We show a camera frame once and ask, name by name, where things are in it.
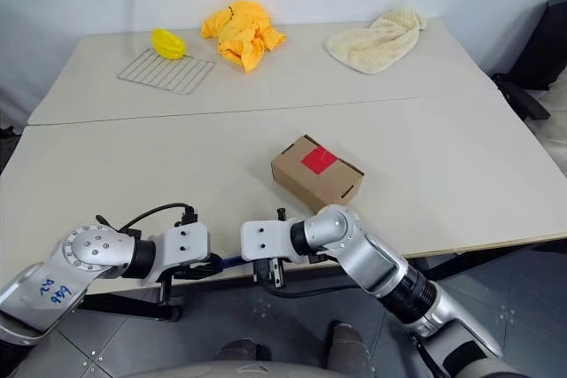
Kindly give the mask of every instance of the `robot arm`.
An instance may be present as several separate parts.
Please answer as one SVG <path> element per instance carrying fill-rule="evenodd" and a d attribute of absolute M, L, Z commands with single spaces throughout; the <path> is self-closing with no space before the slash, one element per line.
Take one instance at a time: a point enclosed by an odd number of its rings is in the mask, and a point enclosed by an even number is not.
<path fill-rule="evenodd" d="M 500 345 L 467 310 L 341 205 L 329 205 L 305 221 L 246 222 L 241 238 L 246 260 L 287 258 L 303 263 L 310 254 L 329 253 L 401 321 L 435 376 L 513 372 L 499 361 Z M 468 374 L 471 368 L 473 374 L 457 375 Z"/>
<path fill-rule="evenodd" d="M 100 224 L 75 229 L 57 243 L 47 261 L 23 270 L 0 290 L 0 376 L 9 375 L 82 301 L 95 279 L 122 276 L 152 285 L 166 270 L 209 254 L 208 229 L 200 222 L 149 240 Z"/>

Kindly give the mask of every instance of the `wire rack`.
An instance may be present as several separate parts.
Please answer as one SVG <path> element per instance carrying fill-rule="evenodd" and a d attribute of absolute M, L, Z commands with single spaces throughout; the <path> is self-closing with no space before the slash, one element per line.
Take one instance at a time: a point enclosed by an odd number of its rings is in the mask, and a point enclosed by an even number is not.
<path fill-rule="evenodd" d="M 154 49 L 148 49 L 124 68 L 118 78 L 189 95 L 213 67 L 212 61 L 188 56 L 165 59 Z"/>

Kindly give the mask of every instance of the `cream towel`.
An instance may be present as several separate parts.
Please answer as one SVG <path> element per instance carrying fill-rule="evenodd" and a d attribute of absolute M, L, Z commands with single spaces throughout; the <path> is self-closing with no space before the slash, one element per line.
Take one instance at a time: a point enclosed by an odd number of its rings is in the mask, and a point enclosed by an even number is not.
<path fill-rule="evenodd" d="M 392 65 L 416 45 L 427 21 L 412 9 L 390 11 L 370 28 L 353 28 L 325 42 L 331 56 L 361 73 L 375 74 Z"/>

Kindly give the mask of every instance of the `white table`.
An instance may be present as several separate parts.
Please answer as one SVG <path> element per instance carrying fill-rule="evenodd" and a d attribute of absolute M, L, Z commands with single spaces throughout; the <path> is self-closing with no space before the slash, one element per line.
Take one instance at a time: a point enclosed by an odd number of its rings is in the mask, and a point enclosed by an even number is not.
<path fill-rule="evenodd" d="M 304 133 L 366 173 L 351 206 L 405 255 L 567 235 L 567 180 L 495 89 L 482 102 L 445 96 L 33 126 L 0 177 L 0 284 L 97 213 L 121 225 L 170 202 L 196 206 L 213 251 L 237 255 L 244 221 L 274 218 L 277 207 L 309 214 L 270 171 Z M 157 214 L 141 229 L 147 237 L 178 217 Z M 90 292 L 136 287 L 98 280 Z"/>
<path fill-rule="evenodd" d="M 28 124 L 61 124 L 210 112 L 258 111 L 417 97 L 485 96 L 493 83 L 478 69 L 440 18 L 429 19 L 415 48 L 375 75 L 358 73 L 332 58 L 322 44 L 330 35 L 368 23 L 280 26 L 283 46 L 267 52 L 245 74 L 223 59 L 216 40 L 181 31 L 189 54 L 216 62 L 190 95 L 178 95 L 117 78 L 148 49 L 148 33 L 83 38 Z"/>

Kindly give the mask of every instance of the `crumpled yellow cloth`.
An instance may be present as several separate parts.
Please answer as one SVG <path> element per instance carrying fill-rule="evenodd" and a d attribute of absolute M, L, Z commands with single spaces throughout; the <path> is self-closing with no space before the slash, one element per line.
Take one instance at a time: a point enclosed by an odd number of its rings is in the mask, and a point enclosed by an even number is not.
<path fill-rule="evenodd" d="M 286 35 L 272 27 L 258 2 L 238 0 L 203 22 L 201 36 L 218 37 L 219 53 L 249 73 L 258 66 L 264 50 L 282 44 Z"/>

